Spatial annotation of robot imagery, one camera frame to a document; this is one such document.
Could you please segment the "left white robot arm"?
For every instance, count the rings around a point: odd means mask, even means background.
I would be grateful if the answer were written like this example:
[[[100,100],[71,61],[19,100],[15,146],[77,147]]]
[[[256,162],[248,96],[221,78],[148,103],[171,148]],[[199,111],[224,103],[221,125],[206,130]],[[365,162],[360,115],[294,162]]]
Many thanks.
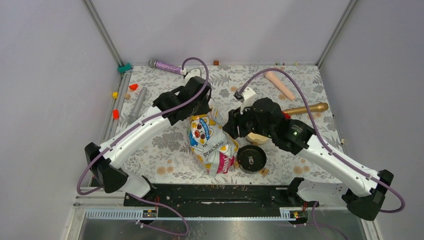
[[[86,170],[92,172],[105,193],[123,191],[134,195],[144,206],[152,204],[155,192],[150,182],[125,172],[123,164],[136,150],[177,122],[208,113],[211,92],[207,80],[193,76],[185,85],[160,94],[124,131],[100,145],[90,142],[85,146]]]

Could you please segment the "cat print pet food bag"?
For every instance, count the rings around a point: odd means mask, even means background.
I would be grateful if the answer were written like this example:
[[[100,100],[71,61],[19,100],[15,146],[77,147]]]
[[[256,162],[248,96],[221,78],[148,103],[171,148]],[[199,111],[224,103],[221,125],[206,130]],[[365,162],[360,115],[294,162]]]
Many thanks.
[[[216,107],[207,114],[189,118],[191,151],[209,176],[226,174],[236,161],[239,143],[223,130],[224,120]]]

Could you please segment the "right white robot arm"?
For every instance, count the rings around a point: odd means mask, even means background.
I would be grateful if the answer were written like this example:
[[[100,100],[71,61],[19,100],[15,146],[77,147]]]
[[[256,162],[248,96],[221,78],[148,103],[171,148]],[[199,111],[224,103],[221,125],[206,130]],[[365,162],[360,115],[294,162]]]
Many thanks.
[[[339,151],[306,123],[287,119],[280,106],[270,98],[256,100],[252,106],[229,111],[223,130],[232,138],[250,133],[267,138],[280,150],[292,153],[320,166],[340,183],[330,186],[306,180],[294,180],[287,191],[287,201],[293,206],[307,202],[345,203],[355,216],[373,221],[382,212],[387,186],[394,174],[386,169],[368,168]]]

